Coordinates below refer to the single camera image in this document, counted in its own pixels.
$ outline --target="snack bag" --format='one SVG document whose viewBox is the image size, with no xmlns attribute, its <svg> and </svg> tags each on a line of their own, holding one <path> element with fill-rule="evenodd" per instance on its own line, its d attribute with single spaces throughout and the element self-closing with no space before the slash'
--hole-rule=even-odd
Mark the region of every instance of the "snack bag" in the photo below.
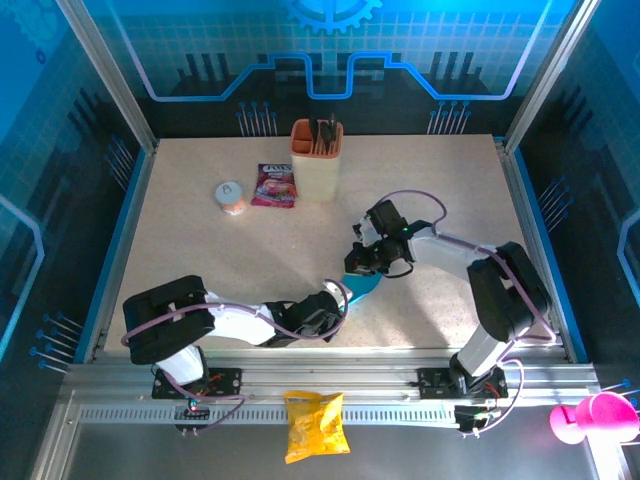
<svg viewBox="0 0 640 480">
<path fill-rule="evenodd" d="M 295 201 L 296 186 L 291 165 L 258 165 L 258 183 L 251 205 L 293 208 Z"/>
<path fill-rule="evenodd" d="M 287 392 L 284 402 L 289 415 L 287 464 L 312 455 L 350 453 L 342 429 L 342 393 L 320 395 Z"/>
</svg>

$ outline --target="black mounting bracket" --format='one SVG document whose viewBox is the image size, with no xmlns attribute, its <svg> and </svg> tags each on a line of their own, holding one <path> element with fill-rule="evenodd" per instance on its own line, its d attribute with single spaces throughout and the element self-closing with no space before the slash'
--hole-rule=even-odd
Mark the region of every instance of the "black mounting bracket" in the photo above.
<svg viewBox="0 0 640 480">
<path fill-rule="evenodd" d="M 176 392 L 161 369 L 158 369 L 153 382 L 151 398 L 155 400 L 184 400 L 185 396 Z M 185 390 L 206 397 L 223 397 L 238 395 L 242 387 L 242 370 L 240 368 L 211 367 L 202 379 L 189 385 Z"/>
<path fill-rule="evenodd" d="M 451 378 L 451 370 L 449 368 L 418 368 L 416 373 L 418 381 L 415 384 L 412 383 L 412 385 L 418 387 L 420 400 L 456 398 L 490 400 L 508 398 L 509 396 L 507 381 L 504 372 L 500 368 L 494 368 L 490 376 L 472 385 L 464 395 L 455 388 L 455 382 Z"/>
</svg>

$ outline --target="robotic arm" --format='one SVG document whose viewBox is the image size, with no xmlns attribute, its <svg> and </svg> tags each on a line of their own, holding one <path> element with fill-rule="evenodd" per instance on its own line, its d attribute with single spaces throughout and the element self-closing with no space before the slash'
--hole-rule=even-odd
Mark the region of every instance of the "robotic arm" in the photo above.
<svg viewBox="0 0 640 480">
<path fill-rule="evenodd" d="M 449 372 L 452 387 L 462 396 L 484 386 L 513 342 L 533 325 L 535 313 L 544 315 L 549 308 L 549 294 L 517 243 L 470 248 L 472 245 L 462 239 L 436 233 L 424 220 L 408 224 L 390 200 L 367 211 L 353 229 L 359 241 L 345 259 L 347 273 L 399 278 L 411 273 L 414 264 L 427 264 L 470 284 L 480 325 L 451 358 Z M 533 303 L 533 311 L 515 285 L 508 282 L 491 252 L 506 262 Z M 399 260 L 408 269 L 390 276 L 391 265 Z"/>
<path fill-rule="evenodd" d="M 353 228 L 359 241 L 345 258 L 347 273 L 398 278 L 411 273 L 414 265 L 427 264 L 469 282 L 480 325 L 450 360 L 446 385 L 455 397 L 473 396 L 495 378 L 497 363 L 536 315 L 548 310 L 549 295 L 516 243 L 474 248 L 436 233 L 424 220 L 408 224 L 390 200 L 376 204 Z M 408 269 L 389 275 L 399 260 Z M 509 282 L 504 265 L 517 285 Z M 186 390 L 197 391 L 207 377 L 204 355 L 192 345 L 200 338 L 236 338 L 266 348 L 299 338 L 328 342 L 342 325 L 349 298 L 343 285 L 326 281 L 323 291 L 299 303 L 244 305 L 220 299 L 205 289 L 200 277 L 188 276 L 124 303 L 128 333 L 123 344 L 130 348 L 134 364 L 156 364 Z"/>
<path fill-rule="evenodd" d="M 285 347 L 300 338 L 329 342 L 338 331 L 351 293 L 327 280 L 325 289 L 301 302 L 246 305 L 208 292 L 195 275 L 174 280 L 124 302 L 131 362 L 156 364 L 187 390 L 207 372 L 204 355 L 192 344 L 206 336 L 243 340 L 260 347 Z"/>
</svg>

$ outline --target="yellow chip bag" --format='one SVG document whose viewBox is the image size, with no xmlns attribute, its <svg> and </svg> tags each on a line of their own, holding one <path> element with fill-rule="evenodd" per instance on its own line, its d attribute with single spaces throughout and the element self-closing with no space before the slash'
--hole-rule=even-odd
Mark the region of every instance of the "yellow chip bag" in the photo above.
<svg viewBox="0 0 640 480">
<path fill-rule="evenodd" d="M 289 415 L 287 464 L 313 455 L 349 453 L 342 429 L 342 393 L 320 395 L 287 392 L 284 403 Z"/>
</svg>

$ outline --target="blue wall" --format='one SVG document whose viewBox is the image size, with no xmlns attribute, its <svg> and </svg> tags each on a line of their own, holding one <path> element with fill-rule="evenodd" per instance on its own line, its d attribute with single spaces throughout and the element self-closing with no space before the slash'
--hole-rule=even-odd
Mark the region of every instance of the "blue wall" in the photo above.
<svg viewBox="0 0 640 480">
<path fill-rule="evenodd" d="M 139 146 L 55 2 L 0 1 L 0 64 L 0 478 L 11 480 L 30 474 L 78 336 L 65 317 L 84 323 Z"/>
<path fill-rule="evenodd" d="M 590 360 L 603 385 L 629 378 L 632 389 L 640 387 L 639 19 L 638 2 L 602 0 L 522 143 Z M 626 451 L 637 474 L 637 447 Z"/>
<path fill-rule="evenodd" d="M 242 135 L 235 114 L 250 101 L 270 104 L 281 134 L 328 111 L 349 133 L 435 133 L 432 115 L 458 111 L 473 113 L 465 132 L 502 134 L 572 4 L 88 2 L 160 136 Z M 189 122 L 191 103 L 222 121 Z"/>
</svg>

